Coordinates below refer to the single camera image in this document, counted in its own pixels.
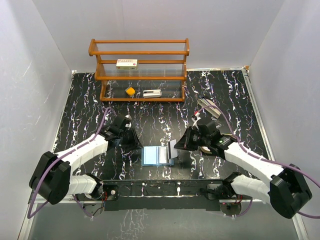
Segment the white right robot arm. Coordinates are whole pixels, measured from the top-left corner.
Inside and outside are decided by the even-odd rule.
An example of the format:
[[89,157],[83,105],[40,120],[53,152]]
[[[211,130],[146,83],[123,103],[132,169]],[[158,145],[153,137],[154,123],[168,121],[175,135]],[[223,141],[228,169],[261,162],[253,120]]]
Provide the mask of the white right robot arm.
[[313,197],[297,166],[279,166],[273,161],[263,161],[262,156],[245,148],[236,137],[220,133],[214,122],[197,120],[186,128],[174,145],[175,149],[185,151],[196,151],[200,147],[206,147],[214,156],[254,175],[254,178],[250,178],[233,172],[220,186],[207,190],[217,198],[233,199],[242,195],[259,199],[270,204],[282,217],[291,219]]

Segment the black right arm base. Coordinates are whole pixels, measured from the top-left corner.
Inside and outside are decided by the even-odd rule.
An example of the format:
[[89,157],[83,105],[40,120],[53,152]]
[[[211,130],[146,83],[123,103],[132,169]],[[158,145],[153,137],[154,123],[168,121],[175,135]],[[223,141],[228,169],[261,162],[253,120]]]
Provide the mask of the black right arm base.
[[242,210],[243,195],[235,193],[223,184],[208,184],[199,191],[200,195],[208,200],[218,200],[222,216],[230,217],[232,220],[245,215],[253,204],[253,199],[250,199],[247,208]]

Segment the blue leather card holder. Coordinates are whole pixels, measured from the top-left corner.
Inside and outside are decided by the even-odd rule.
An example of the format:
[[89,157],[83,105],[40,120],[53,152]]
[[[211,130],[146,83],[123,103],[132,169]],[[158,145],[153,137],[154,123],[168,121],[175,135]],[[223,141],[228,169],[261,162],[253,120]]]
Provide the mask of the blue leather card holder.
[[141,152],[141,165],[143,167],[149,166],[173,166],[174,160],[168,160],[165,164],[159,164],[159,153],[158,148],[164,146],[145,146]]

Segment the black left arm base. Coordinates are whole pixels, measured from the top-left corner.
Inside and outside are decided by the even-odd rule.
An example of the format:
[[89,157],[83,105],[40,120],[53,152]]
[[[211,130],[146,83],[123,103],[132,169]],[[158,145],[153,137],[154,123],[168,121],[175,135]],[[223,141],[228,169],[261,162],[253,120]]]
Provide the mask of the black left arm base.
[[106,210],[107,203],[119,198],[119,188],[116,185],[99,184],[91,194],[73,194],[72,199],[78,204],[85,216],[92,220]]

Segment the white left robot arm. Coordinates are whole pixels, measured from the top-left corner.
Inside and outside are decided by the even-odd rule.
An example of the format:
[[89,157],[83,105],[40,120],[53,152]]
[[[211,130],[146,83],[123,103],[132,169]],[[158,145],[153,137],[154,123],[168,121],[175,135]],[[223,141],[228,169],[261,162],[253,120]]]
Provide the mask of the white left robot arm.
[[142,148],[129,115],[116,116],[110,125],[74,147],[58,153],[43,153],[30,178],[29,187],[52,205],[70,195],[85,194],[92,200],[98,200],[103,195],[103,181],[91,173],[74,175],[74,171],[116,147],[127,151]]

